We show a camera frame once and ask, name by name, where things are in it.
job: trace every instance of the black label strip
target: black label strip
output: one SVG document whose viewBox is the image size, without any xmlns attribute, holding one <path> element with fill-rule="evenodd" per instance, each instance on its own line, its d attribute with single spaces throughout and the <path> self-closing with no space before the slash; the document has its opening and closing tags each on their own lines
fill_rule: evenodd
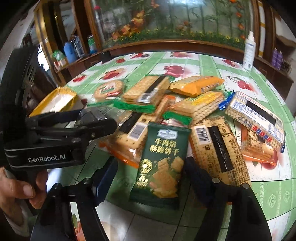
<svg viewBox="0 0 296 241">
<path fill-rule="evenodd" d="M 166 75 L 161 75 L 147 90 L 146 90 L 146 92 L 145 93 L 151 93 L 151 91 L 152 90 L 154 90 L 154 88 L 156 88 L 158 85 L 159 85 L 159 83 L 161 82 L 161 81 L 163 81 L 164 80 L 164 78 L 166 77 Z"/>
<path fill-rule="evenodd" d="M 211 126 L 208 127 L 208 130 L 213 141 L 221 171 L 231 171 L 233 169 L 233 165 L 219 128 L 217 126 Z"/>
<path fill-rule="evenodd" d="M 255 105 L 254 103 L 247 101 L 246 106 L 254 110 L 256 113 L 267 119 L 271 124 L 274 126 L 276 125 L 276 119 L 273 118 L 270 114 L 268 114 L 265 110 L 261 109 L 259 106 Z"/>
<path fill-rule="evenodd" d="M 138 112 L 132 112 L 130 117 L 121 125 L 119 131 L 128 134 L 133 126 L 137 123 L 142 114 Z"/>
</svg>

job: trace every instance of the barcode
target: barcode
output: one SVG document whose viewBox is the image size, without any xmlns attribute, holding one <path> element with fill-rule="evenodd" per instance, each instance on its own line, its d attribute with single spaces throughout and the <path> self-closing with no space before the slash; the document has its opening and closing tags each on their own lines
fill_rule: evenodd
<svg viewBox="0 0 296 241">
<path fill-rule="evenodd" d="M 151 98 L 156 94 L 157 91 L 158 91 L 158 89 L 157 88 L 154 88 L 150 93 L 144 93 L 144 94 L 142 94 L 140 96 L 140 98 L 138 99 L 138 102 L 150 104 Z"/>
<path fill-rule="evenodd" d="M 283 127 L 283 123 L 281 121 L 281 119 L 279 119 L 278 117 L 276 117 L 272 112 L 270 112 L 270 115 L 275 118 L 276 122 L 281 126 Z"/>
<path fill-rule="evenodd" d="M 147 127 L 147 123 L 138 122 L 131 129 L 130 133 L 128 134 L 128 138 L 129 139 L 133 139 L 135 141 L 139 140 L 141 134 L 143 133 L 143 131 L 145 130 L 146 127 Z"/>
<path fill-rule="evenodd" d="M 212 143 L 206 126 L 195 126 L 194 128 L 200 145 Z"/>
</svg>

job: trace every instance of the green tablecloth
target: green tablecloth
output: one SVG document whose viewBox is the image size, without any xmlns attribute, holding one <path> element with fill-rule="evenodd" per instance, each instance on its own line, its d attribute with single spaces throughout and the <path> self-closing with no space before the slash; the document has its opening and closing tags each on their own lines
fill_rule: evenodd
<svg viewBox="0 0 296 241">
<path fill-rule="evenodd" d="M 296 219 L 296 123 L 279 93 L 256 68 L 246 71 L 238 63 L 208 55 L 147 52 L 140 57 L 132 54 L 105 64 L 98 63 L 83 74 L 86 75 L 83 80 L 72 80 L 67 86 L 89 102 L 101 83 L 114 79 L 127 78 L 127 88 L 130 88 L 145 74 L 169 74 L 177 80 L 192 75 L 211 75 L 225 80 L 219 89 L 242 91 L 273 111 L 284 123 L 284 153 L 278 153 L 278 162 L 273 169 L 260 163 L 246 163 L 252 189 L 268 220 L 273 241 L 281 240 L 289 231 Z M 223 115 L 223 112 L 216 111 L 214 115 Z M 226 117 L 240 144 L 238 123 Z M 85 165 L 60 169 L 58 181 L 69 185 L 90 177 L 104 165 L 108 156 L 108 153 L 91 146 Z M 128 201 L 136 173 L 136 169 L 120 162 L 107 196 L 108 202 L 98 207 L 99 217 L 110 240 L 193 240 L 206 210 L 195 197 L 186 176 L 181 184 L 180 209 L 172 211 Z M 231 205 L 226 208 L 219 240 L 226 237 L 230 213 Z"/>
</svg>

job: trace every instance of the white wall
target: white wall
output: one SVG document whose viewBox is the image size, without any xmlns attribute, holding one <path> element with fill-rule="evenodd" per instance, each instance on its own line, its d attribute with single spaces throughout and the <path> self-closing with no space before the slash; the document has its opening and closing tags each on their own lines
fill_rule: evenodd
<svg viewBox="0 0 296 241">
<path fill-rule="evenodd" d="M 22 44 L 22 38 L 25 36 L 27 29 L 30 27 L 34 21 L 34 12 L 36 3 L 28 12 L 27 17 L 24 20 L 20 20 L 14 29 L 11 31 L 7 40 L 5 41 L 1 51 L 0 51 L 0 78 L 2 78 L 6 64 L 10 57 L 11 52 L 15 48 L 19 48 Z"/>
<path fill-rule="evenodd" d="M 295 36 L 283 19 L 281 19 L 281 21 L 276 19 L 276 34 L 296 42 Z M 294 83 L 292 84 L 287 96 L 286 105 L 293 115 L 296 112 L 296 50 L 294 50 L 289 56 L 285 56 L 285 59 L 290 62 L 292 67 L 292 71 L 289 76 L 294 81 Z"/>
</svg>

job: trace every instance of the purple container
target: purple container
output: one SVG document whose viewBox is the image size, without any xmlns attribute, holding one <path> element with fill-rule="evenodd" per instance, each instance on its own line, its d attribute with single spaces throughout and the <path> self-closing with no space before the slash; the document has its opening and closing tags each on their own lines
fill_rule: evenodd
<svg viewBox="0 0 296 241">
<path fill-rule="evenodd" d="M 278 51 L 277 51 L 277 49 L 275 48 L 275 49 L 272 51 L 272 60 L 271 60 L 271 65 L 274 66 L 274 67 L 276 66 L 277 55 L 278 55 Z"/>
<path fill-rule="evenodd" d="M 276 68 L 277 69 L 281 69 L 282 62 L 283 62 L 283 54 L 281 53 L 281 51 L 279 51 L 278 56 L 276 58 Z"/>
</svg>

